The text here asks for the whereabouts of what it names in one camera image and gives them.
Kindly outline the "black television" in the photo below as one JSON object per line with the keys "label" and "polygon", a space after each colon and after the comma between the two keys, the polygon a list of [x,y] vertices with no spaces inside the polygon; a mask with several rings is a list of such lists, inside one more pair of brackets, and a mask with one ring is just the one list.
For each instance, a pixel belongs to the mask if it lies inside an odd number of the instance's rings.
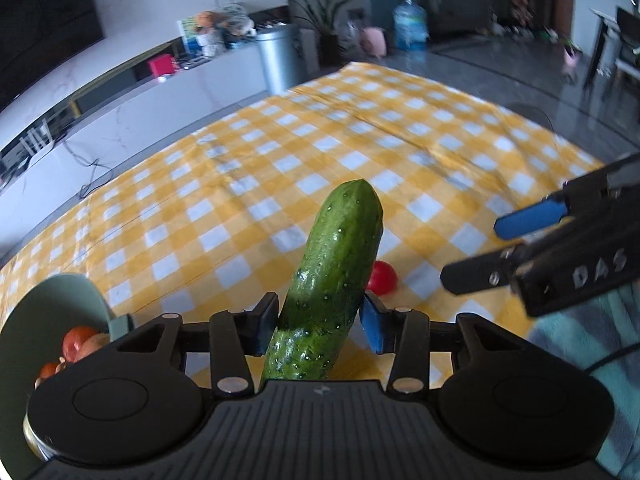
{"label": "black television", "polygon": [[1,107],[104,38],[94,0],[1,0]]}

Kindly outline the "pink stool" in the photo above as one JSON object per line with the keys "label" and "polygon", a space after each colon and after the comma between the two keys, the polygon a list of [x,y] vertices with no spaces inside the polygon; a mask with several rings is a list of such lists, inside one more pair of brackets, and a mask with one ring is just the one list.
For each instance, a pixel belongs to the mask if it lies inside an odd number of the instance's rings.
{"label": "pink stool", "polygon": [[359,44],[362,52],[374,58],[387,55],[385,32],[379,27],[365,27],[360,30]]}

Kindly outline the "red box on shelf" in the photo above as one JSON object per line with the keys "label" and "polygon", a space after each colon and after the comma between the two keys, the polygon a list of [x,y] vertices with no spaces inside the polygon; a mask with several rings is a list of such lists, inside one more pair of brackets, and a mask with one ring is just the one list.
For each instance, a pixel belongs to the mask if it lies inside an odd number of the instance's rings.
{"label": "red box on shelf", "polygon": [[148,65],[154,78],[173,75],[177,70],[175,58],[168,53],[154,56],[148,61]]}

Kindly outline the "red tomato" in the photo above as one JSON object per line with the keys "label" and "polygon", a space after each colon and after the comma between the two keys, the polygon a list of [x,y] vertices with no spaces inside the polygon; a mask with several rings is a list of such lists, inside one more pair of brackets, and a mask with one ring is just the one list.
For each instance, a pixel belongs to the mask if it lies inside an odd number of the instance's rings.
{"label": "red tomato", "polygon": [[387,262],[375,260],[367,284],[367,290],[376,296],[385,296],[394,292],[398,286],[398,276],[394,268]]}

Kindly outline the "white wifi router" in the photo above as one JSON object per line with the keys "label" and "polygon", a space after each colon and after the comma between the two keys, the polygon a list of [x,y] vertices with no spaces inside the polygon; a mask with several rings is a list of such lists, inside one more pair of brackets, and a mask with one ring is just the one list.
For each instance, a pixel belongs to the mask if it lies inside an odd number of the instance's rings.
{"label": "white wifi router", "polygon": [[21,133],[20,143],[29,157],[46,154],[54,145],[48,122],[45,119],[34,122]]}

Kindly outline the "orange mandarin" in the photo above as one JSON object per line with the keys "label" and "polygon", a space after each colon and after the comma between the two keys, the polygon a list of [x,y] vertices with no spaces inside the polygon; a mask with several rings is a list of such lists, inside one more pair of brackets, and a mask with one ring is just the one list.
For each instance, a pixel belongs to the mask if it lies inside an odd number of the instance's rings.
{"label": "orange mandarin", "polygon": [[62,357],[67,362],[75,362],[82,345],[91,337],[99,335],[99,331],[91,326],[71,328],[62,341]]}

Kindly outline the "teddy bear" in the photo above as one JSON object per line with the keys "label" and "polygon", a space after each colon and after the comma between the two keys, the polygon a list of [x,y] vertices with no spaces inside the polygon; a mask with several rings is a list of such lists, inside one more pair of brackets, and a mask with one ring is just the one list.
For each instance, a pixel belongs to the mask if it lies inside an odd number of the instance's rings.
{"label": "teddy bear", "polygon": [[195,15],[194,30],[198,35],[209,34],[215,29],[216,25],[223,22],[226,17],[224,14],[215,11],[202,11]]}

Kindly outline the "green colander bowl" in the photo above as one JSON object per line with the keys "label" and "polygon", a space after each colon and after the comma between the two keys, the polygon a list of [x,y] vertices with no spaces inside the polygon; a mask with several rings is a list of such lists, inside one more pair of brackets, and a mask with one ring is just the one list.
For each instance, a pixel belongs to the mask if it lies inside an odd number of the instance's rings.
{"label": "green colander bowl", "polygon": [[134,329],[129,314],[112,312],[92,281],[63,273],[33,287],[1,329],[1,477],[25,479],[41,464],[23,434],[23,418],[41,367],[62,356],[65,334],[91,326],[113,340]]}

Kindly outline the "potted long-leaf plant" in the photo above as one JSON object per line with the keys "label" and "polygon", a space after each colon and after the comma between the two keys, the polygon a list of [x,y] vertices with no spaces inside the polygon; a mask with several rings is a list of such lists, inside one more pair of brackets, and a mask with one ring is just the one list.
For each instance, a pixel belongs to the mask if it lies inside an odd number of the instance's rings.
{"label": "potted long-leaf plant", "polygon": [[338,14],[354,0],[288,0],[302,10],[296,18],[310,25],[318,35],[318,58],[322,67],[340,65],[344,49],[340,45]]}

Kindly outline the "green cucumber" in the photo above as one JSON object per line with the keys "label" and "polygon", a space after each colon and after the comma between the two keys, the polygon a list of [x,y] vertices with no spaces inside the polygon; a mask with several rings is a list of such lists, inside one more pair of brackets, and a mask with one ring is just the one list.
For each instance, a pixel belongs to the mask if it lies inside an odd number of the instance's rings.
{"label": "green cucumber", "polygon": [[366,180],[340,184],[321,205],[292,277],[262,378],[325,380],[362,306],[383,234],[383,207]]}

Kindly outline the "white marble tv console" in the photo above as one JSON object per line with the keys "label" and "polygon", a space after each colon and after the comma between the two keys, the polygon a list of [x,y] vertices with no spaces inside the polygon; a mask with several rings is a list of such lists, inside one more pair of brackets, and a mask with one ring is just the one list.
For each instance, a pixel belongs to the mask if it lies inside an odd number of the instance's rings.
{"label": "white marble tv console", "polygon": [[267,93],[256,44],[228,51],[164,81],[142,84],[70,129],[1,192],[1,259],[111,169]]}

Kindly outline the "yellow checkered tablecloth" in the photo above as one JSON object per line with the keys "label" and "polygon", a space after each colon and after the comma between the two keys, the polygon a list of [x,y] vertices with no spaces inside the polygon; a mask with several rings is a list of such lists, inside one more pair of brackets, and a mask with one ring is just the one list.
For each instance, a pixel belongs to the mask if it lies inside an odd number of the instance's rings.
{"label": "yellow checkered tablecloth", "polygon": [[118,314],[203,321],[285,292],[320,205],[364,179],[384,208],[390,307],[471,312],[525,335],[506,289],[448,294],[442,267],[499,246],[495,220],[597,167],[550,131],[438,82],[371,64],[259,101],[93,193],[1,272],[9,314],[35,284],[85,275]]}

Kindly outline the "blue water jug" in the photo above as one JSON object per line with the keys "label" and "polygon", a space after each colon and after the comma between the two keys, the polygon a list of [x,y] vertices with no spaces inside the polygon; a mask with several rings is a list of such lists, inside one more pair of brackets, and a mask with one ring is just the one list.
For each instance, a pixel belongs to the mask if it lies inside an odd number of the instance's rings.
{"label": "blue water jug", "polygon": [[401,51],[425,51],[428,33],[426,11],[416,0],[402,0],[394,10],[395,47]]}

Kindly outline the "silver trash can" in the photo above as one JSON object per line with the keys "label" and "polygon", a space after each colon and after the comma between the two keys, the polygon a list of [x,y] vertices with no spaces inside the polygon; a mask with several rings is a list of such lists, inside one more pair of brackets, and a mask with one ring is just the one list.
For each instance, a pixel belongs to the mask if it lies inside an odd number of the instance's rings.
{"label": "silver trash can", "polygon": [[255,36],[271,94],[302,84],[308,76],[302,34],[295,24],[262,26]]}

